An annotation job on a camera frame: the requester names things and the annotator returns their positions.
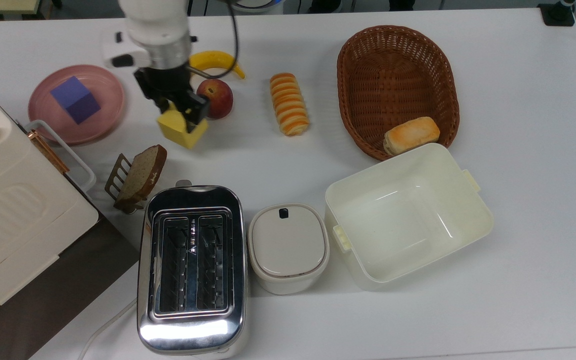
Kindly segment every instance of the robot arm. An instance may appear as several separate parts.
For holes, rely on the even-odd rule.
[[[190,86],[191,43],[185,0],[119,0],[126,31],[106,39],[106,66],[138,66],[134,76],[147,99],[164,113],[170,103],[183,114],[188,132],[208,114],[209,101]]]

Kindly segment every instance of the bread box handle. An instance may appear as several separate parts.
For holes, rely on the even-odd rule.
[[[350,244],[350,240],[346,235],[346,232],[343,230],[343,228],[341,228],[340,225],[333,226],[332,236],[336,239],[336,242],[339,244],[339,248],[341,248],[342,253],[347,253],[353,248],[352,244]]]
[[[86,162],[84,162],[82,158],[79,157],[77,153],[75,153],[71,149],[71,147],[66,144],[66,142],[62,139],[62,137],[57,135],[57,132],[55,132],[55,130],[53,130],[50,127],[50,125],[48,125],[43,120],[34,120],[30,121],[27,125],[23,126],[23,129],[26,130],[26,132],[30,132],[30,130],[37,129],[39,127],[44,128],[48,133],[50,133],[50,135],[52,135],[52,137],[57,141],[57,143],[59,143],[59,145],[61,145],[62,148],[64,148],[64,150],[66,150],[70,154],[70,156],[73,157],[73,159],[86,171],[86,173],[88,174],[87,181],[84,182],[83,184],[77,184],[77,185],[79,186],[82,192],[89,191],[93,187],[93,185],[97,182],[97,176],[95,176],[95,173],[92,171],[92,169],[89,166],[87,166]]]

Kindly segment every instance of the power cord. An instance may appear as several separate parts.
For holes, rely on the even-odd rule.
[[[234,34],[235,37],[235,55],[234,55],[234,59],[232,60],[232,64],[230,65],[230,67],[228,68],[228,70],[220,73],[219,75],[210,75],[208,73],[205,73],[197,68],[194,68],[192,66],[187,66],[188,71],[190,71],[191,73],[195,73],[203,78],[206,79],[220,79],[223,78],[224,76],[228,75],[231,73],[231,71],[233,71],[233,69],[235,69],[235,66],[237,66],[237,61],[240,58],[240,34],[237,30],[237,20],[235,19],[235,11],[233,10],[233,0],[226,0],[226,4],[228,4],[228,13],[230,14],[230,18],[232,19],[232,32]]]
[[[110,320],[108,320],[107,323],[103,324],[97,331],[95,331],[90,338],[88,339],[88,341],[86,342],[86,345],[84,346],[83,349],[81,349],[81,353],[79,354],[79,357],[77,358],[77,360],[83,360],[84,356],[86,356],[86,353],[88,351],[88,349],[90,348],[92,342],[95,341],[95,339],[104,332],[104,330],[106,330],[107,328],[109,328],[110,325],[113,325],[113,323],[115,323],[116,321],[118,321],[118,319],[120,317],[122,317],[124,314],[126,314],[128,312],[128,310],[130,310],[133,306],[135,306],[135,304],[137,304],[137,298],[134,298],[133,301],[131,301],[128,305],[126,305],[126,307],[124,307],[117,315],[114,315],[114,317]]]

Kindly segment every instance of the wicker basket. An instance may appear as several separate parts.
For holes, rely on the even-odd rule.
[[[353,35],[336,64],[343,125],[361,150],[377,160],[384,134],[406,121],[430,116],[448,148],[459,127],[453,72],[436,43],[403,26],[380,25]]]

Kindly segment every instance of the yellow block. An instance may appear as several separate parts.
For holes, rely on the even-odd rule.
[[[170,104],[170,108],[157,118],[157,123],[166,139],[174,141],[186,149],[192,149],[208,129],[208,121],[204,118],[199,121],[199,125],[191,133],[188,133],[186,119],[181,112],[175,109],[173,104]]]

